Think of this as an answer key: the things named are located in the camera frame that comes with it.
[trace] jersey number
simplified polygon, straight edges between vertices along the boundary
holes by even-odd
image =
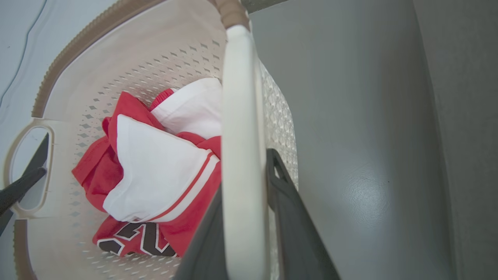
[[[140,243],[140,249],[142,252],[153,256],[166,257],[172,257],[176,254],[169,243],[163,248],[159,247],[159,228],[156,223],[128,223],[120,231],[114,234],[114,236],[131,241],[140,233],[140,228],[143,228],[142,240]],[[125,247],[125,245],[117,238],[99,241],[98,246],[103,251],[111,252],[118,256]]]

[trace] laundry basket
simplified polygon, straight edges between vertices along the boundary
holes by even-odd
[[[242,199],[244,186],[233,186],[234,182],[253,178],[245,183],[253,186],[243,193],[243,199],[254,201],[250,212],[256,214],[242,221],[225,217],[228,262],[242,258],[248,264],[268,261],[267,253],[261,252],[267,246],[266,228],[261,226],[266,220],[262,215],[267,215],[262,190],[264,151],[272,147],[280,153],[297,185],[292,117],[257,57],[240,3],[216,0],[217,9],[214,2],[119,0],[82,30],[50,66],[34,105],[33,121],[12,145],[4,171],[4,185],[8,185],[16,179],[11,174],[12,161],[26,133],[36,127],[49,131],[48,173],[41,202],[30,210],[19,204],[12,208],[18,218],[14,259],[20,279],[174,276],[180,258],[139,254],[120,258],[92,243],[107,214],[90,205],[71,169],[88,146],[104,135],[102,119],[112,115],[122,91],[150,105],[161,91],[204,77],[219,78],[224,86],[225,209],[240,207],[237,200]],[[234,228],[254,225],[244,236],[230,234]],[[237,256],[237,243],[244,244],[245,256]]]

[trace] floor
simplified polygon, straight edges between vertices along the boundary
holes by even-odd
[[[289,0],[250,17],[292,111],[300,194],[342,279],[452,279],[413,3]]]

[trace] wall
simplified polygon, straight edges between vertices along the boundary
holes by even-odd
[[[445,156],[458,279],[498,279],[498,2],[414,3]]]

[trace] red stripe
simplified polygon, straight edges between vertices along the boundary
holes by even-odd
[[[155,216],[154,218],[150,219],[149,221],[153,221],[155,219],[163,217],[164,215],[166,215],[169,212],[171,212],[171,210],[175,209],[175,207],[178,206],[178,204],[180,204],[180,202],[185,198],[185,196],[187,196],[188,192],[192,189],[192,187],[195,185],[195,183],[197,182],[197,180],[199,179],[199,177],[201,176],[201,174],[204,172],[204,169],[208,165],[209,160],[211,159],[212,155],[214,155],[213,152],[209,153],[208,157],[206,158],[206,161],[204,161],[204,164],[201,167],[201,170],[199,170],[199,172],[195,176],[194,180],[192,180],[192,183],[190,183],[190,185],[188,186],[188,188],[183,192],[182,196],[180,196],[180,198],[173,205],[171,205],[171,207],[169,207],[166,211],[164,211],[161,214]]]

